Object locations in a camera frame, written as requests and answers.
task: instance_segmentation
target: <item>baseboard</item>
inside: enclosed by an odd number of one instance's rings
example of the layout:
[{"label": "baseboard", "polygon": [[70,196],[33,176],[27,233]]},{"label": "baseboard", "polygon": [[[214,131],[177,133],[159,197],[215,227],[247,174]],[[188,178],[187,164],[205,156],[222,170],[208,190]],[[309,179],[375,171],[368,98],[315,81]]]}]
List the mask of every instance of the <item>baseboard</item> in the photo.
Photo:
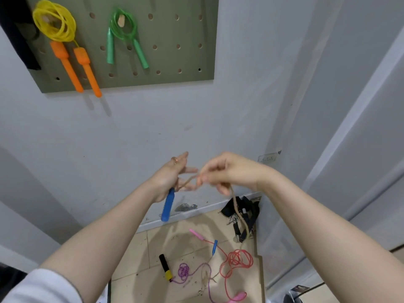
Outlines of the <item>baseboard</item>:
[{"label": "baseboard", "polygon": [[[246,194],[244,196],[246,196],[249,199],[253,199],[253,198],[259,197],[260,195],[261,195],[260,192],[253,192],[253,193]],[[168,222],[163,222],[161,220],[155,220],[155,221],[140,224],[136,233],[147,231],[149,229],[154,229],[155,227],[160,227],[165,224],[170,224],[170,223],[177,222],[180,220],[195,217],[200,214],[211,212],[212,210],[221,210],[226,205],[227,202],[229,202],[229,199],[226,199],[226,200],[214,203],[214,204],[206,205],[204,207],[200,207],[197,209],[193,209],[193,210],[190,210],[187,212],[182,212],[182,213],[172,215],[172,216],[170,216],[170,219]]]}]

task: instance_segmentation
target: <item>forearm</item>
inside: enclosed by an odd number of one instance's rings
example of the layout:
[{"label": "forearm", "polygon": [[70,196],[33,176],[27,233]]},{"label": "forearm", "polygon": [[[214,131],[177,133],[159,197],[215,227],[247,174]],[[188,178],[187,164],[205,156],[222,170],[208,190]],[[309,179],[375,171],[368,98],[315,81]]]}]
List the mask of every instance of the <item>forearm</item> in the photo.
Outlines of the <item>forearm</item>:
[{"label": "forearm", "polygon": [[404,266],[361,230],[268,168],[263,185],[300,247],[340,302],[393,301]]},{"label": "forearm", "polygon": [[42,268],[68,279],[84,303],[95,302],[110,280],[146,212],[154,201],[148,182],[75,234]]}]

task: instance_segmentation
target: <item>green handle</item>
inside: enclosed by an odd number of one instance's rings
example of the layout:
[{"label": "green handle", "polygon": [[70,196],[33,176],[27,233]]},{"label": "green handle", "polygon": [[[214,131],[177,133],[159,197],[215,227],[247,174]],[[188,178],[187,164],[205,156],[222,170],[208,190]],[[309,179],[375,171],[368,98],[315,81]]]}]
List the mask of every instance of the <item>green handle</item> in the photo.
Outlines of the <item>green handle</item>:
[{"label": "green handle", "polygon": [[140,63],[142,64],[143,69],[149,68],[149,64],[146,60],[145,55],[143,54],[142,48],[140,47],[139,42],[136,38],[133,39],[134,49],[136,50],[137,56],[139,57]]},{"label": "green handle", "polygon": [[114,64],[114,35],[110,27],[108,28],[107,34],[107,63]]}]

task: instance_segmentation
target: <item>wall outlet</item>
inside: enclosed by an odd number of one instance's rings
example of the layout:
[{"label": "wall outlet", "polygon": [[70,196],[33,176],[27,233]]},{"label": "wall outlet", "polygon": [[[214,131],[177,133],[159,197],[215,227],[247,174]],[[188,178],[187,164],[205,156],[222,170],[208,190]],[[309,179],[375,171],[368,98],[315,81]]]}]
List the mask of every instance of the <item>wall outlet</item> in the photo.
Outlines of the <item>wall outlet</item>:
[{"label": "wall outlet", "polygon": [[261,155],[258,157],[258,162],[263,163],[264,165],[268,165],[272,162],[275,162],[277,156],[278,156],[277,152]]}]

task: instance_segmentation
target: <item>hand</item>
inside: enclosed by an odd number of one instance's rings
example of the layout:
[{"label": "hand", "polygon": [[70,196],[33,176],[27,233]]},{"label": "hand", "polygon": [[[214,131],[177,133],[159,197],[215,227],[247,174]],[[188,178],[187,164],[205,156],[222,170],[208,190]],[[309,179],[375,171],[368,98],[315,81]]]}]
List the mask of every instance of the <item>hand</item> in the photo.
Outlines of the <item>hand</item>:
[{"label": "hand", "polygon": [[217,190],[224,195],[230,195],[229,184],[258,191],[262,189],[260,184],[268,168],[240,155],[224,152],[203,166],[196,184],[199,187],[203,183],[209,183],[216,186]]},{"label": "hand", "polygon": [[[177,157],[177,161],[171,159],[163,167],[156,171],[156,173],[148,179],[148,182],[152,185],[156,192],[154,202],[160,202],[165,199],[169,193],[170,188],[178,188],[183,186],[185,180],[179,178],[178,175],[182,173],[196,173],[197,168],[187,167],[188,152],[184,152]],[[180,191],[193,191],[196,189],[196,185],[188,183]]]}]

